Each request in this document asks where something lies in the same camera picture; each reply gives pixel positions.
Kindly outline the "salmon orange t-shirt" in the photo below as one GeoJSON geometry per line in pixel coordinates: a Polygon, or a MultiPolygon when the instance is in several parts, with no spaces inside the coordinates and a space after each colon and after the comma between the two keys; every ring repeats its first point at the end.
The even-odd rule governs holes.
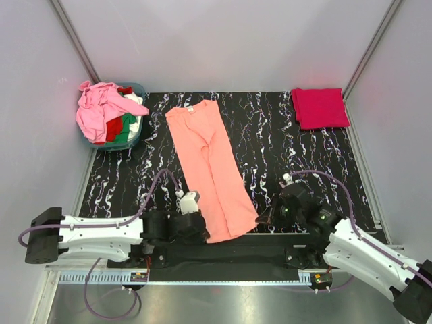
{"type": "Polygon", "coordinates": [[[217,101],[173,107],[165,115],[189,190],[200,195],[199,209],[209,244],[253,230],[258,217],[245,189],[217,101]]]}

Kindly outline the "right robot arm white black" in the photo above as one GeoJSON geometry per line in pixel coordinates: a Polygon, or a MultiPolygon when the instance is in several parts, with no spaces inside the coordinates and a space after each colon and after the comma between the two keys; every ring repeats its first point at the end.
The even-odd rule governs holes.
{"type": "Polygon", "coordinates": [[[409,321],[427,323],[431,317],[431,261],[419,263],[392,250],[318,203],[302,184],[283,187],[256,222],[275,227],[297,223],[310,235],[304,248],[286,251],[288,265],[341,269],[381,292],[409,321]]]}

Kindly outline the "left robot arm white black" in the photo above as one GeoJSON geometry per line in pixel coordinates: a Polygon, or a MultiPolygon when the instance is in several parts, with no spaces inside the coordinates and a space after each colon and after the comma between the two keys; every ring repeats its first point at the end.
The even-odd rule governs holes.
{"type": "Polygon", "coordinates": [[[31,222],[25,262],[54,263],[63,259],[107,259],[139,267],[146,258],[143,245],[204,243],[209,238],[201,212],[149,211],[117,219],[66,216],[50,207],[31,222]]]}

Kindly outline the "green garment in basket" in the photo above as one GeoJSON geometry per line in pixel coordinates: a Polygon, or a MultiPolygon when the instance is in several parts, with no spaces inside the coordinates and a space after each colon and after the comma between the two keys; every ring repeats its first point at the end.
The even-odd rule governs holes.
{"type": "Polygon", "coordinates": [[[126,113],[121,117],[122,129],[115,137],[115,143],[125,143],[137,135],[140,126],[140,117],[126,113]]]}

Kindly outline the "white garment in basket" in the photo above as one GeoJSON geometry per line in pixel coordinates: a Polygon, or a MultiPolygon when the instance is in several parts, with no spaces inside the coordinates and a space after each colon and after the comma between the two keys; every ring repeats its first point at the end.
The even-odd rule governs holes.
{"type": "MultiPolygon", "coordinates": [[[[139,105],[141,105],[143,103],[143,98],[137,96],[134,93],[125,94],[124,97],[134,101],[135,103],[137,103],[139,105]]],[[[133,139],[133,137],[135,137],[137,135],[137,133],[139,131],[140,123],[141,123],[141,117],[140,116],[136,117],[136,121],[134,123],[130,123],[128,141],[130,141],[131,139],[133,139]]]]}

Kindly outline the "folded magenta t-shirt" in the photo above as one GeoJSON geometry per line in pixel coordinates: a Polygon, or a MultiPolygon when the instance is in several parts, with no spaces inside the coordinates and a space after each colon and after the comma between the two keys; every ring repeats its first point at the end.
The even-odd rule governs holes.
{"type": "Polygon", "coordinates": [[[296,121],[302,130],[350,126],[341,88],[308,90],[295,88],[291,91],[291,98],[296,121]]]}

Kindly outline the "teal laundry basket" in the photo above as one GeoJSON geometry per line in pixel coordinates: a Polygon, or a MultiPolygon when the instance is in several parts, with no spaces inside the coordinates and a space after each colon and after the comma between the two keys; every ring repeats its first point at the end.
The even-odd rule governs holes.
{"type": "MultiPolygon", "coordinates": [[[[132,89],[132,93],[127,94],[126,96],[130,97],[131,95],[136,95],[138,98],[138,102],[141,105],[144,105],[145,90],[143,89],[143,87],[141,87],[141,85],[137,83],[122,83],[122,85],[132,89]]],[[[143,125],[142,117],[136,117],[135,123],[130,122],[128,139],[124,142],[106,142],[105,144],[93,144],[89,142],[85,136],[82,136],[81,140],[84,143],[84,145],[100,151],[128,150],[138,144],[140,140],[141,131],[142,131],[142,125],[143,125]]]]}

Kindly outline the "light pink t-shirt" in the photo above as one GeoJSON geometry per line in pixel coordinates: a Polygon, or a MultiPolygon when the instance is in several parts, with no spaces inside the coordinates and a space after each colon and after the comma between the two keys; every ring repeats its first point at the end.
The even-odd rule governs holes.
{"type": "Polygon", "coordinates": [[[149,109],[134,101],[122,97],[115,83],[99,82],[91,84],[85,81],[79,85],[82,93],[78,100],[76,122],[83,135],[93,144],[105,144],[107,135],[106,123],[129,113],[136,117],[149,114],[149,109]]]}

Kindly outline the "aluminium frame rail front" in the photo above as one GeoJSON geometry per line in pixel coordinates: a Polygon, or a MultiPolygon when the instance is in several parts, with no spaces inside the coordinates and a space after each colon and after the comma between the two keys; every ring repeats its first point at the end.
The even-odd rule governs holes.
{"type": "Polygon", "coordinates": [[[115,269],[98,265],[93,271],[77,267],[58,268],[61,284],[100,284],[126,286],[311,286],[325,269],[288,269],[270,264],[184,263],[175,267],[115,269]]]}

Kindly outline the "left corner aluminium post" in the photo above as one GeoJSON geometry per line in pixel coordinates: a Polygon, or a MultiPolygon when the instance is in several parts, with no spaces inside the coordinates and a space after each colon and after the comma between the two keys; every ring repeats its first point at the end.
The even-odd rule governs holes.
{"type": "Polygon", "coordinates": [[[49,5],[52,7],[54,14],[56,15],[61,27],[63,28],[65,34],[69,38],[76,54],[78,55],[81,64],[83,65],[86,73],[88,74],[90,80],[93,83],[100,82],[101,79],[90,60],[90,57],[80,40],[80,37],[72,23],[71,18],[69,17],[65,7],[63,6],[62,1],[60,0],[48,0],[49,5]]]}

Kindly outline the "corner aluminium post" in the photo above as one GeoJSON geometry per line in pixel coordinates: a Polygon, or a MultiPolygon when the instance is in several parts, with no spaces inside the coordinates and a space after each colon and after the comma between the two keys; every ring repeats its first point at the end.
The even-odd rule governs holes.
{"type": "Polygon", "coordinates": [[[54,14],[56,15],[61,27],[63,28],[65,34],[69,38],[76,54],[78,55],[81,64],[83,65],[86,73],[88,74],[90,80],[93,83],[100,82],[101,79],[90,60],[90,57],[80,40],[80,37],[72,23],[71,18],[69,17],[65,7],[63,6],[62,1],[60,0],[48,0],[49,5],[52,7],[54,14]]]}
{"type": "Polygon", "coordinates": [[[356,66],[356,69],[354,70],[354,73],[352,77],[350,78],[347,86],[342,92],[342,97],[346,101],[352,91],[354,90],[354,87],[356,86],[357,82],[360,80],[360,77],[362,76],[362,73],[366,69],[368,63],[372,59],[375,51],[377,50],[377,47],[381,43],[383,37],[385,36],[385,33],[389,30],[389,27],[391,23],[394,21],[395,17],[397,16],[401,6],[405,3],[405,0],[392,0],[388,9],[386,10],[383,18],[381,19],[371,41],[369,42],[364,54],[362,55],[358,65],[356,66]]]}

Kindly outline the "right corner aluminium post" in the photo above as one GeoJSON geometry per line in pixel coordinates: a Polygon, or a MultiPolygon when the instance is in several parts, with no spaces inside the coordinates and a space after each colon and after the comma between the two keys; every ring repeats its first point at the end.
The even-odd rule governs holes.
{"type": "Polygon", "coordinates": [[[405,0],[392,0],[388,9],[386,10],[383,18],[381,19],[371,41],[369,42],[364,54],[362,55],[358,65],[356,66],[356,69],[354,70],[354,73],[352,77],[350,78],[347,86],[342,92],[342,97],[346,101],[352,91],[354,90],[354,87],[356,86],[357,82],[360,80],[360,77],[362,76],[362,73],[366,69],[368,63],[372,59],[375,51],[377,50],[377,47],[381,43],[383,37],[385,36],[385,33],[389,30],[389,27],[391,23],[394,21],[395,17],[397,16],[401,6],[405,3],[405,0]]]}

